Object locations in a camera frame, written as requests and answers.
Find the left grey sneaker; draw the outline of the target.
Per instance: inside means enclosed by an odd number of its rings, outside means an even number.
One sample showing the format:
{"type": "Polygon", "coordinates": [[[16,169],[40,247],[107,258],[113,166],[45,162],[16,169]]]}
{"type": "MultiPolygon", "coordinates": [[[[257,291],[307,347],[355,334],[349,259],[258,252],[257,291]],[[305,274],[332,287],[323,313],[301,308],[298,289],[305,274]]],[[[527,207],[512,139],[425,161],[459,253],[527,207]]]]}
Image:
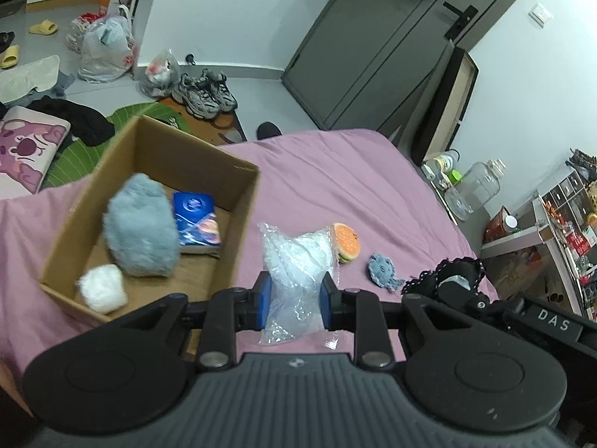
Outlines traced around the left grey sneaker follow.
{"type": "Polygon", "coordinates": [[[209,85],[184,73],[171,90],[171,97],[186,111],[198,119],[213,120],[221,112],[219,103],[213,99],[209,85]]]}

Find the brown cardboard box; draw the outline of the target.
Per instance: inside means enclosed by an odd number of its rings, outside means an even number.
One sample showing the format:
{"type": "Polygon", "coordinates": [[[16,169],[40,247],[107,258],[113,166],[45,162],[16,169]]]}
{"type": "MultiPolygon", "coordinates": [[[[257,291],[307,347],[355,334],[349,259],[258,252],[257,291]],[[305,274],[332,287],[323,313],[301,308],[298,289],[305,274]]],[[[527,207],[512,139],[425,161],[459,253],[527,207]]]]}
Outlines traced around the brown cardboard box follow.
{"type": "Polygon", "coordinates": [[[146,116],[114,138],[75,200],[41,273],[40,288],[79,321],[100,325],[171,293],[205,301],[236,283],[260,178],[258,167],[146,116]],[[176,192],[213,197],[218,252],[184,254],[178,246],[176,192]],[[126,303],[93,311],[78,282],[89,270],[137,259],[151,275],[124,275],[126,303]]]}

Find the yellow slipper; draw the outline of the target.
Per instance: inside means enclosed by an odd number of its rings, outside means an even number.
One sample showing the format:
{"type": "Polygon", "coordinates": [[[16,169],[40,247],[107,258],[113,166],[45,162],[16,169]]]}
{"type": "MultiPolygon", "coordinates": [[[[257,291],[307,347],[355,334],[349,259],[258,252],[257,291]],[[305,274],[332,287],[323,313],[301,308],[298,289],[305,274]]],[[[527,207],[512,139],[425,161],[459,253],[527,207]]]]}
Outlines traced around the yellow slipper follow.
{"type": "Polygon", "coordinates": [[[58,31],[59,27],[57,23],[52,22],[51,20],[44,20],[40,23],[33,24],[29,29],[28,32],[30,34],[36,35],[43,35],[44,37],[48,37],[49,35],[53,35],[58,31]]]}
{"type": "Polygon", "coordinates": [[[19,62],[20,46],[13,44],[7,47],[6,51],[1,56],[1,69],[7,70],[15,67],[19,62]]]}

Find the right grey sneaker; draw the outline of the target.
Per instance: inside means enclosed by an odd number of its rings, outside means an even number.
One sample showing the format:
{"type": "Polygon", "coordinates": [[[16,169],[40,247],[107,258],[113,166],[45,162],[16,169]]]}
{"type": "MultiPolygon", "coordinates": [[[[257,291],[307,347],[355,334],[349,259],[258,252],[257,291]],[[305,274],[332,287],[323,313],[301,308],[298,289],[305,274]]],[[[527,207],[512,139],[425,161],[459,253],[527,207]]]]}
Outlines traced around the right grey sneaker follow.
{"type": "Polygon", "coordinates": [[[203,69],[201,76],[209,83],[209,92],[212,94],[213,99],[219,103],[221,112],[229,113],[237,109],[238,101],[230,91],[224,73],[203,69]]]}

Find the clear plastic bag blue filling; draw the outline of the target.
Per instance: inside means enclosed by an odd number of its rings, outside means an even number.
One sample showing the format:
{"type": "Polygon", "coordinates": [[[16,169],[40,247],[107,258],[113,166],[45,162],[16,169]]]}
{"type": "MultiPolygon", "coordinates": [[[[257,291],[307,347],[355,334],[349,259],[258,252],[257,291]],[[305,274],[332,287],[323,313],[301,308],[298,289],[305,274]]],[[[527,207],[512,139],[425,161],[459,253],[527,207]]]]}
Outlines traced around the clear plastic bag blue filling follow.
{"type": "Polygon", "coordinates": [[[266,326],[259,344],[273,347],[324,330],[320,290],[324,277],[339,279],[333,228],[290,237],[275,225],[261,223],[262,256],[272,281],[266,326]]]}

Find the blue crochet octopus toy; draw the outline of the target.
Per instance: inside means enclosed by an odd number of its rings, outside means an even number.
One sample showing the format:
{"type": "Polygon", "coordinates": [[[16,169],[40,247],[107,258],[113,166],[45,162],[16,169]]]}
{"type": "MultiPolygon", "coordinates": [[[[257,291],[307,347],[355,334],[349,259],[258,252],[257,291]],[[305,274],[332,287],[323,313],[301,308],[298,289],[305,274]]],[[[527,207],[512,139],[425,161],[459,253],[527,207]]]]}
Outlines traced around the blue crochet octopus toy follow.
{"type": "Polygon", "coordinates": [[[375,285],[389,292],[397,292],[406,283],[404,279],[398,278],[393,261],[381,254],[373,254],[369,258],[367,272],[375,285]]]}

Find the fluffy light blue plush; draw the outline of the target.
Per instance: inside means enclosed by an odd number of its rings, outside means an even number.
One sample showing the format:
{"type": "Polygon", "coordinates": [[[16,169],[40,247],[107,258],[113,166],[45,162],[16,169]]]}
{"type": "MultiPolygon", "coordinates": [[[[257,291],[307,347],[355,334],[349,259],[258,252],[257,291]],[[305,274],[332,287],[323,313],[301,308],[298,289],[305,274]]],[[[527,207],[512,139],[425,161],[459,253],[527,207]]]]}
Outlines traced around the fluffy light blue plush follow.
{"type": "Polygon", "coordinates": [[[180,258],[172,207],[159,182],[144,173],[108,201],[103,238],[116,264],[133,277],[168,277],[180,258]]]}

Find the dark grey door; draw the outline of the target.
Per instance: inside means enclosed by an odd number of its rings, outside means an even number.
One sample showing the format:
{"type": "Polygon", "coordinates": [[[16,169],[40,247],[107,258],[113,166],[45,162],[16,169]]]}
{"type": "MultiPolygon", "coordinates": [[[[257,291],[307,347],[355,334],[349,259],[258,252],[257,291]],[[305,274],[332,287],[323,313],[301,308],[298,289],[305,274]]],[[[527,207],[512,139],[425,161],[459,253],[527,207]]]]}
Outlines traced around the dark grey door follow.
{"type": "Polygon", "coordinates": [[[322,130],[389,133],[407,120],[448,46],[465,51],[515,0],[330,0],[282,76],[322,130]],[[455,43],[444,38],[460,10],[479,12],[455,43]]]}

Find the black framed board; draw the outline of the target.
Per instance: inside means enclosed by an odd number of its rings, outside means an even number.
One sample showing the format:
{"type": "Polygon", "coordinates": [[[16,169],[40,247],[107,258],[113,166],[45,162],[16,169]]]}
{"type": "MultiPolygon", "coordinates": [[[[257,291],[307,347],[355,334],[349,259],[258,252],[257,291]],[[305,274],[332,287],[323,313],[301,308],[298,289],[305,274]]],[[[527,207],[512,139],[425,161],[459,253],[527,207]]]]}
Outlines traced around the black framed board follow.
{"type": "Polygon", "coordinates": [[[469,53],[448,44],[411,115],[410,157],[416,165],[451,149],[478,75],[469,53]]]}

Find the yellow slipper far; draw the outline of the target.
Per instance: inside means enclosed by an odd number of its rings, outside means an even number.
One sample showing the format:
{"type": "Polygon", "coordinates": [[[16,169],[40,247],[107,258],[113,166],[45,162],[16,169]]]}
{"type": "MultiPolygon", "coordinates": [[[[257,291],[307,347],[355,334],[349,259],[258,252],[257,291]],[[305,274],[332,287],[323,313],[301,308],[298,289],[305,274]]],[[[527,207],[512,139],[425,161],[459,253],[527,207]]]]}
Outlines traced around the yellow slipper far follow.
{"type": "Polygon", "coordinates": [[[48,37],[49,35],[53,35],[58,31],[59,27],[57,23],[52,22],[51,20],[44,20],[40,23],[33,24],[29,29],[28,32],[30,34],[36,35],[43,35],[44,37],[48,37]]]}

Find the yellow slipper near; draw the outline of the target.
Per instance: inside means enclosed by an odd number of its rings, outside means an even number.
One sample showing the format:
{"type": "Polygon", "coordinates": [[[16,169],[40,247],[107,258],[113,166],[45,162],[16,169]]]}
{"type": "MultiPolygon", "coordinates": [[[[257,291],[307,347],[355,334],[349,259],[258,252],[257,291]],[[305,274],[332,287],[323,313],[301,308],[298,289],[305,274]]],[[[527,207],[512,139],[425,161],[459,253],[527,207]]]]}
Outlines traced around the yellow slipper near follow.
{"type": "Polygon", "coordinates": [[[1,69],[7,70],[15,67],[19,62],[20,46],[13,44],[7,47],[6,51],[1,56],[1,69]]]}

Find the cream floor towel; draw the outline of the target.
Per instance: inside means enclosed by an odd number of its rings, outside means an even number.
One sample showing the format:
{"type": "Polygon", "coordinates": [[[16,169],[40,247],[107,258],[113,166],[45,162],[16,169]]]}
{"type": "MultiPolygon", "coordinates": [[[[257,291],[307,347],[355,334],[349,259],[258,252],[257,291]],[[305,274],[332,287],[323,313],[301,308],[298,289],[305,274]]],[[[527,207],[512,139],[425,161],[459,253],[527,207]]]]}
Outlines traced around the cream floor towel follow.
{"type": "Polygon", "coordinates": [[[60,58],[52,55],[10,70],[0,75],[0,101],[19,100],[31,90],[47,91],[56,85],[60,71],[60,58]]]}

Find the black clothing on floor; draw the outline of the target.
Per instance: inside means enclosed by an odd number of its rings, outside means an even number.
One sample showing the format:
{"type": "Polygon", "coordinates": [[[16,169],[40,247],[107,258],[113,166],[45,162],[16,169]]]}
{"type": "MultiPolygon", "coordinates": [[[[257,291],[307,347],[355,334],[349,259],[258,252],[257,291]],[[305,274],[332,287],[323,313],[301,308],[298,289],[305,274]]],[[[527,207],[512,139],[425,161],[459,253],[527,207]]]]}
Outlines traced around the black clothing on floor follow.
{"type": "Polygon", "coordinates": [[[68,121],[71,133],[87,147],[97,147],[115,135],[114,125],[103,114],[69,100],[44,96],[27,108],[68,121]]]}

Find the hamburger plush toy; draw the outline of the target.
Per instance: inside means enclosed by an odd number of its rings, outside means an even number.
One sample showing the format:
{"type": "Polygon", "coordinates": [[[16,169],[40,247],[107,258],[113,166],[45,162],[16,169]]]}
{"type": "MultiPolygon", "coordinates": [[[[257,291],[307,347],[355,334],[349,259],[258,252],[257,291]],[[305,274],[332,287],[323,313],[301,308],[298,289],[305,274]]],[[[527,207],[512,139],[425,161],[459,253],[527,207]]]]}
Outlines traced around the hamburger plush toy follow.
{"type": "Polygon", "coordinates": [[[349,263],[355,260],[361,251],[360,239],[353,228],[347,224],[333,224],[338,258],[341,263],[349,263]]]}

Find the pink bed sheet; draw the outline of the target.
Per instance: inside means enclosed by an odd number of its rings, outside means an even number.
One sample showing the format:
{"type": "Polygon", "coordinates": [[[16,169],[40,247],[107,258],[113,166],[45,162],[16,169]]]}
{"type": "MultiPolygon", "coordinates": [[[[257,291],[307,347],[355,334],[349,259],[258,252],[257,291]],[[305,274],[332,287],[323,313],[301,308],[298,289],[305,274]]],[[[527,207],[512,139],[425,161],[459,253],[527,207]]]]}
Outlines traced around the pink bed sheet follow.
{"type": "MultiPolygon", "coordinates": [[[[365,270],[373,254],[391,258],[405,279],[445,259],[476,255],[410,162],[374,131],[305,131],[231,144],[228,152],[260,170],[240,286],[251,286],[262,268],[263,223],[289,236],[334,223],[353,228],[361,252],[340,269],[344,287],[371,289],[365,270]]],[[[1,204],[1,362],[14,376],[86,329],[38,285],[54,239],[86,186],[80,179],[1,204]]]]}

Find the large white plastic bag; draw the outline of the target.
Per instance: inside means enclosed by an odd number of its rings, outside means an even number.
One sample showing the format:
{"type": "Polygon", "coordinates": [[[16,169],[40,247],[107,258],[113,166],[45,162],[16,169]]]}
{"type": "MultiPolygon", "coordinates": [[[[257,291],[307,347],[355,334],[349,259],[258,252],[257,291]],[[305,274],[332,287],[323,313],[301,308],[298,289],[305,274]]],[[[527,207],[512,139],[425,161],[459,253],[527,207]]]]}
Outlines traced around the large white plastic bag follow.
{"type": "Polygon", "coordinates": [[[85,31],[78,77],[91,83],[113,82],[132,68],[136,52],[128,7],[120,5],[116,13],[95,20],[85,31]]]}

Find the black slipper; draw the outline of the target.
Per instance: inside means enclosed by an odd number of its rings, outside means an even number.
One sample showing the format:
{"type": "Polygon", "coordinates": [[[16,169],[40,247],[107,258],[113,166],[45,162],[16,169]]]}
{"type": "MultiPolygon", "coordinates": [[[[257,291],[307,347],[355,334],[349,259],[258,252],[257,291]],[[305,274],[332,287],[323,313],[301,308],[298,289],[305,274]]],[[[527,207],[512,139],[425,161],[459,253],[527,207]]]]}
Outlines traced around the black slipper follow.
{"type": "Polygon", "coordinates": [[[0,32],[0,54],[3,54],[11,46],[14,37],[13,31],[0,32]]]}

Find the black shoe by bed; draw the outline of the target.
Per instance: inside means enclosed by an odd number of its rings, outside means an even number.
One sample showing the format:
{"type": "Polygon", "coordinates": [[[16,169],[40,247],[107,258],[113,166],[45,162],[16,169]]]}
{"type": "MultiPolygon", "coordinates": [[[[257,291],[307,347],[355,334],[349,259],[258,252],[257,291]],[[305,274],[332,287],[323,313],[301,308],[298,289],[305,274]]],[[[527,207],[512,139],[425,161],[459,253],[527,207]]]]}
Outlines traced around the black shoe by bed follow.
{"type": "Polygon", "coordinates": [[[258,141],[276,138],[282,135],[280,128],[271,121],[264,121],[259,124],[256,130],[256,138],[258,141]]]}

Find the green cap bottle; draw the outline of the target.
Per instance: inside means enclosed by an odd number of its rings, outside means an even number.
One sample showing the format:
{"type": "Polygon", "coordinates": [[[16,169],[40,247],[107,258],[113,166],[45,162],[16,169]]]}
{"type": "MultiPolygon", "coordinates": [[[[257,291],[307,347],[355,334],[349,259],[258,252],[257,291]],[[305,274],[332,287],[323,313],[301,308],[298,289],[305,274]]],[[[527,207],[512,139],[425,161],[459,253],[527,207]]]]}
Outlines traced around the green cap bottle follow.
{"type": "Polygon", "coordinates": [[[455,169],[452,169],[447,174],[448,181],[451,185],[455,185],[458,183],[459,180],[462,179],[462,173],[458,172],[455,169]]]}

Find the small clear trash bag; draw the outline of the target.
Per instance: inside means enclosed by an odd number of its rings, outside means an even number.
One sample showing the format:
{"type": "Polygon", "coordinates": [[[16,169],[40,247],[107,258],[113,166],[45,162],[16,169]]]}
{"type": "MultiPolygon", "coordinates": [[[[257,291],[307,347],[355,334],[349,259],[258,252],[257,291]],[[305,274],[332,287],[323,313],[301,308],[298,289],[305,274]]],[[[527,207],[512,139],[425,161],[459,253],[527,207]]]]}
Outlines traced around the small clear trash bag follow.
{"type": "Polygon", "coordinates": [[[142,93],[152,98],[165,98],[171,94],[181,76],[178,61],[170,49],[161,51],[139,76],[142,93]]]}

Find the white fluffy ball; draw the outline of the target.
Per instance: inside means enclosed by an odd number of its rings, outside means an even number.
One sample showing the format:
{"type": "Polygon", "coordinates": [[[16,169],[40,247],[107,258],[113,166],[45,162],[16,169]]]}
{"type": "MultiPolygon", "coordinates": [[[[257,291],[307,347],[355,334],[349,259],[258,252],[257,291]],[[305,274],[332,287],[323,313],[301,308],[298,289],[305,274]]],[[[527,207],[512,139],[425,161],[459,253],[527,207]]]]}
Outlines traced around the white fluffy ball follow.
{"type": "Polygon", "coordinates": [[[87,307],[98,314],[110,314],[128,304],[124,276],[114,264],[90,269],[77,285],[87,307]]]}

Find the black lace scrunchie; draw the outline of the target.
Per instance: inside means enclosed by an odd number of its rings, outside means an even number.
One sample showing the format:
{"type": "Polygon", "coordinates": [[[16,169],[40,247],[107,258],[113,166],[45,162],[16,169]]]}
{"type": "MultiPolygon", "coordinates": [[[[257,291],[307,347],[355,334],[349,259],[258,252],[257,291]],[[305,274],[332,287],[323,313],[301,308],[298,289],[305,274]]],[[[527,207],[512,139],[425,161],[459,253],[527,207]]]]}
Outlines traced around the black lace scrunchie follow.
{"type": "Polygon", "coordinates": [[[422,271],[402,287],[402,295],[419,294],[434,297],[442,283],[449,281],[463,284],[463,288],[477,292],[479,284],[485,278],[485,268],[479,259],[462,257],[442,260],[434,270],[422,271]]]}

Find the white bottle yellow label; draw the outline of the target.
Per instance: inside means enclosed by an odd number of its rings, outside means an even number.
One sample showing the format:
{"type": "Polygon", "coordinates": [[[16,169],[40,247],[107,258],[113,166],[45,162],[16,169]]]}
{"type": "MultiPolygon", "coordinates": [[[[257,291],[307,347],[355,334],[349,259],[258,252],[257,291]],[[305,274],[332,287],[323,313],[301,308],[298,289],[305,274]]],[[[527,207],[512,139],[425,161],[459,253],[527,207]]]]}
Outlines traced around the white bottle yellow label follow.
{"type": "Polygon", "coordinates": [[[434,180],[446,176],[459,161],[459,151],[449,149],[428,157],[421,166],[421,169],[428,180],[434,180]]]}

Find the green leaf cartoon rug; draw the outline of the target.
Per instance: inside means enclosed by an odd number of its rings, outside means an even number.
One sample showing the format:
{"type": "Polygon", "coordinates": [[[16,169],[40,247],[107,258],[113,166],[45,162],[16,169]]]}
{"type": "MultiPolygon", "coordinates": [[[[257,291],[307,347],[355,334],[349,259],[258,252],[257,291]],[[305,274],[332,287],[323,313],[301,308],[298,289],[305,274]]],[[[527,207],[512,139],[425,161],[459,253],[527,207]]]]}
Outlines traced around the green leaf cartoon rug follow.
{"type": "MultiPolygon", "coordinates": [[[[152,117],[170,127],[190,133],[188,124],[182,115],[159,102],[144,102],[121,107],[106,119],[113,125],[114,137],[116,137],[131,119],[141,115],[152,117]]],[[[72,143],[61,148],[61,151],[54,156],[40,189],[63,186],[92,173],[104,152],[109,148],[109,144],[110,139],[98,146],[88,147],[81,140],[72,138],[72,143]]]]}

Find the blue tissue packet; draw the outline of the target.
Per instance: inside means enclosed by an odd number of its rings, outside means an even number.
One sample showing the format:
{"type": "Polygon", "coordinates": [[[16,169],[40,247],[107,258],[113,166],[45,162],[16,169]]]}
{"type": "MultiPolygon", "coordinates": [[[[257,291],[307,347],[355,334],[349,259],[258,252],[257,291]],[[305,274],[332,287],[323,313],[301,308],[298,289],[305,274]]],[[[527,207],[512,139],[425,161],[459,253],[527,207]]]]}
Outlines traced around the blue tissue packet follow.
{"type": "Polygon", "coordinates": [[[180,252],[219,257],[222,239],[213,197],[206,193],[178,191],[172,195],[172,205],[180,252]]]}

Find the clear plastic jar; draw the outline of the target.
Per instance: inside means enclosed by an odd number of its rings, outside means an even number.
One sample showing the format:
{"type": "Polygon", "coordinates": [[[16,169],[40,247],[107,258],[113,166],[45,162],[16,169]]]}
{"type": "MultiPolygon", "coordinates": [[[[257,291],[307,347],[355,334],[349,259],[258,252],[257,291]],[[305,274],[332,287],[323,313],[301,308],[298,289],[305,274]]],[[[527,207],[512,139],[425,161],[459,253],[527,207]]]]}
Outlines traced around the clear plastic jar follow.
{"type": "Polygon", "coordinates": [[[500,179],[506,166],[502,160],[476,162],[444,193],[444,200],[450,211],[460,220],[483,208],[500,189],[500,179]]]}

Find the grey sneaker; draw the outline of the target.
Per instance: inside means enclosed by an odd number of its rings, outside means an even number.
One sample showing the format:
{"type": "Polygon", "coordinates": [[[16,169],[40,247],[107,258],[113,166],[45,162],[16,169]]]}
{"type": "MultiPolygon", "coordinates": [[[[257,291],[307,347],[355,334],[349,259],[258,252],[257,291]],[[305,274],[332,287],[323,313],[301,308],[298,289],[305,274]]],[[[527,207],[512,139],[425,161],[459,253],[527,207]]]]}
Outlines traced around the grey sneaker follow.
{"type": "Polygon", "coordinates": [[[221,112],[229,113],[237,109],[238,101],[230,91],[224,73],[203,69],[201,76],[209,83],[209,92],[212,94],[213,99],[219,103],[221,112]]]}
{"type": "Polygon", "coordinates": [[[213,120],[221,112],[219,103],[213,99],[209,85],[184,73],[171,90],[171,97],[186,111],[198,119],[213,120]]]}

